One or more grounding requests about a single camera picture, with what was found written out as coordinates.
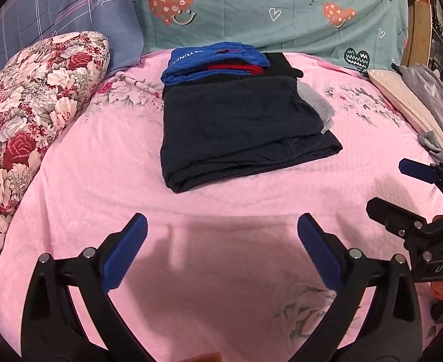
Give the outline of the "dark navy pants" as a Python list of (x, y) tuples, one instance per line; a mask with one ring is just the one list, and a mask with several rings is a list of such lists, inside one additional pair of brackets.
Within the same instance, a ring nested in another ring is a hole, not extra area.
[(163, 179), (175, 193), (342, 150), (294, 78), (175, 85), (163, 93)]

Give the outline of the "grey fleece garment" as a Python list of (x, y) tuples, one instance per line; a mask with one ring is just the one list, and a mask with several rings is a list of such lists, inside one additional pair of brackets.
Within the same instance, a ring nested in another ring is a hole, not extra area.
[(438, 142), (434, 131), (420, 132), (418, 134), (418, 141), (436, 164), (443, 164), (443, 148)]

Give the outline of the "cream quilted pillow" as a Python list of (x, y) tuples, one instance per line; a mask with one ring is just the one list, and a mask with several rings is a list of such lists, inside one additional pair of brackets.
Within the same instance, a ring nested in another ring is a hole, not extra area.
[(402, 114), (417, 132), (434, 132), (443, 150), (443, 131), (430, 110), (407, 87), (403, 78), (394, 71), (370, 69), (369, 79)]

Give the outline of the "teal heart-print pillow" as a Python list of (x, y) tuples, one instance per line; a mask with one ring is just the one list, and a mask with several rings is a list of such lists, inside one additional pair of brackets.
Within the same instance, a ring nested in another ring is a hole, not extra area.
[(359, 72), (400, 63), (408, 0), (133, 0), (147, 53), (223, 41)]

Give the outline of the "black folded garment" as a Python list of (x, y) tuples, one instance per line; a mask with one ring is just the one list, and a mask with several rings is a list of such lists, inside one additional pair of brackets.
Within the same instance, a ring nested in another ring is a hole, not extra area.
[(300, 69), (291, 66), (283, 53), (265, 52), (264, 56), (270, 62), (270, 66), (264, 69), (265, 76), (286, 76), (295, 79), (304, 76)]

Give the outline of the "red floral pillow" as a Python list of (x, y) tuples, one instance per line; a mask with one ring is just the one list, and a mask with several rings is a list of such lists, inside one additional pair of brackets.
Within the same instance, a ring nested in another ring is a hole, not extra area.
[(95, 31), (45, 38), (0, 72), (0, 255), (7, 230), (53, 141), (103, 81), (109, 41)]

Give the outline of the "blue folded garment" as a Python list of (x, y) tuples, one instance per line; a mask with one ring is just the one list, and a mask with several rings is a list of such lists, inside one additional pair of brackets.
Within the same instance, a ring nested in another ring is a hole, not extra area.
[(248, 44), (221, 42), (179, 47), (172, 51), (161, 81), (165, 86), (172, 86), (214, 75), (258, 75), (270, 66), (267, 57)]

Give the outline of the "blue plaid pillow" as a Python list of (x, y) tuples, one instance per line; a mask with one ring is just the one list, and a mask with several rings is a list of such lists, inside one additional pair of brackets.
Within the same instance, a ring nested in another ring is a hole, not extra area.
[(139, 62), (144, 43), (132, 0), (0, 0), (0, 70), (41, 39), (87, 30), (108, 38), (108, 75)]

